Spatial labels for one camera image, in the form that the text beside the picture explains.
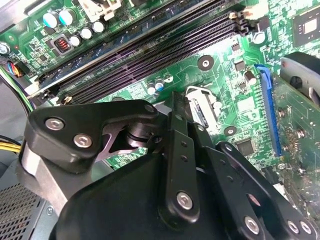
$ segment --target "silver screw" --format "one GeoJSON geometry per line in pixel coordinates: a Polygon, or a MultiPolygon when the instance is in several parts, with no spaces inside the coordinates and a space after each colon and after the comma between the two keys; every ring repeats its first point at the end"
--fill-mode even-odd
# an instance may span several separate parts
{"type": "Polygon", "coordinates": [[[204,127],[201,126],[201,125],[198,125],[198,129],[199,129],[200,131],[204,131],[204,130],[205,130],[204,127]]]}
{"type": "Polygon", "coordinates": [[[185,210],[190,210],[193,206],[191,197],[185,192],[178,192],[176,195],[176,200],[178,201],[178,204],[185,210]]]}
{"type": "Polygon", "coordinates": [[[298,227],[292,221],[288,220],[288,225],[292,232],[294,232],[295,234],[299,233],[298,227]]]}
{"type": "Polygon", "coordinates": [[[150,106],[150,105],[146,104],[146,105],[144,105],[144,108],[150,113],[154,113],[155,112],[154,108],[152,106],[150,106]]]}
{"type": "Polygon", "coordinates": [[[259,226],[256,223],[255,220],[253,220],[251,217],[249,216],[245,216],[244,217],[244,223],[246,225],[246,227],[253,232],[255,235],[258,235],[260,232],[259,226]]]}
{"type": "Polygon", "coordinates": [[[304,221],[300,221],[300,225],[301,225],[302,229],[303,229],[307,234],[311,234],[311,233],[312,233],[310,227],[309,227],[304,221]]]}
{"type": "Polygon", "coordinates": [[[226,144],[226,145],[225,145],[225,148],[226,148],[227,150],[229,150],[229,151],[232,151],[232,147],[231,147],[229,144],[226,144]]]}
{"type": "Polygon", "coordinates": [[[45,126],[53,131],[59,131],[64,128],[65,124],[58,118],[49,118],[45,121],[45,126]]]}
{"type": "Polygon", "coordinates": [[[89,148],[92,145],[92,140],[89,136],[84,134],[78,134],[73,138],[73,142],[79,148],[89,148]]]}
{"type": "Polygon", "coordinates": [[[54,214],[54,208],[52,206],[48,206],[46,208],[46,214],[48,214],[49,216],[51,216],[52,214],[54,214]]]}
{"type": "Polygon", "coordinates": [[[209,66],[209,61],[208,60],[204,60],[203,63],[202,63],[202,66],[205,67],[205,68],[208,67],[209,66]]]}

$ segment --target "capacitor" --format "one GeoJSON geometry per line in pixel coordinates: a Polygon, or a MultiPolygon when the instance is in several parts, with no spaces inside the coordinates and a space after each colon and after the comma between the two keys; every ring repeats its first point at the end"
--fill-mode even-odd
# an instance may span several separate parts
{"type": "Polygon", "coordinates": [[[158,78],[155,80],[155,90],[158,92],[162,91],[165,88],[165,82],[162,78],[158,78]]]}
{"type": "Polygon", "coordinates": [[[48,28],[55,28],[58,26],[59,14],[56,11],[47,12],[43,15],[43,23],[48,28]]]}
{"type": "Polygon", "coordinates": [[[59,13],[59,20],[63,25],[69,26],[71,25],[75,20],[77,19],[76,13],[70,9],[67,8],[65,10],[62,10],[59,13]]]}
{"type": "Polygon", "coordinates": [[[155,84],[153,82],[149,82],[147,84],[147,92],[149,95],[153,95],[156,93],[155,84]]]}
{"type": "Polygon", "coordinates": [[[257,83],[256,76],[252,73],[252,71],[246,71],[244,73],[244,78],[250,85],[255,85],[257,83]]]}
{"type": "Polygon", "coordinates": [[[252,38],[252,42],[254,44],[262,44],[265,40],[266,40],[266,34],[264,31],[256,32],[252,38]]]}
{"type": "Polygon", "coordinates": [[[92,29],[95,33],[103,33],[106,29],[106,25],[103,21],[101,20],[98,20],[98,21],[95,21],[93,24],[92,24],[92,29]]]}
{"type": "Polygon", "coordinates": [[[69,42],[74,47],[79,47],[81,45],[81,37],[77,34],[73,34],[69,38],[69,42]]]}
{"type": "Polygon", "coordinates": [[[93,33],[91,27],[89,27],[89,26],[85,26],[80,31],[80,36],[83,39],[90,39],[90,38],[92,38],[93,35],[94,35],[94,33],[93,33]]]}
{"type": "Polygon", "coordinates": [[[10,52],[11,52],[10,46],[4,41],[0,41],[0,54],[7,55],[10,52]]]}

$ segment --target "yellow wire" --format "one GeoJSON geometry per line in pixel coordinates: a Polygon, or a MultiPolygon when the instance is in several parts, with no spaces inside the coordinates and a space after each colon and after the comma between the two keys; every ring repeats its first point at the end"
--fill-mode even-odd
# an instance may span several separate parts
{"type": "Polygon", "coordinates": [[[20,150],[17,148],[7,147],[7,146],[0,146],[0,150],[10,151],[14,153],[19,153],[20,150]]]}
{"type": "Polygon", "coordinates": [[[0,142],[0,146],[19,149],[19,150],[21,149],[21,146],[19,146],[19,145],[12,144],[12,143],[6,143],[6,142],[0,142]]]}

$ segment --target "surface-mount component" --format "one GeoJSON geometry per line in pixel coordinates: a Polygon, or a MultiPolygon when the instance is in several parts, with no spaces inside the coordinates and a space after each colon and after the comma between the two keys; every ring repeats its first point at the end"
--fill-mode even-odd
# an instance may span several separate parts
{"type": "Polygon", "coordinates": [[[240,153],[242,153],[242,155],[244,155],[244,156],[249,156],[249,155],[255,153],[255,148],[254,148],[254,145],[252,143],[251,138],[236,142],[235,145],[236,145],[236,148],[238,149],[238,151],[240,153]]]}
{"type": "Polygon", "coordinates": [[[320,5],[294,16],[292,23],[294,47],[320,38],[320,5]]]}
{"type": "Polygon", "coordinates": [[[198,68],[202,71],[209,71],[213,67],[214,63],[215,61],[212,56],[204,55],[198,60],[198,68]]]}
{"type": "Polygon", "coordinates": [[[69,43],[64,34],[52,39],[51,45],[55,48],[59,55],[65,55],[74,50],[74,47],[69,43]]]}

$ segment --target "perforated metal panel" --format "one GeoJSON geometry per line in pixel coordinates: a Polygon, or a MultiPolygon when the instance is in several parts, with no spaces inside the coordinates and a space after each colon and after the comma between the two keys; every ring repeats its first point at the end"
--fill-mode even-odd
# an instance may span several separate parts
{"type": "Polygon", "coordinates": [[[21,240],[41,199],[20,184],[0,190],[0,240],[21,240]]]}

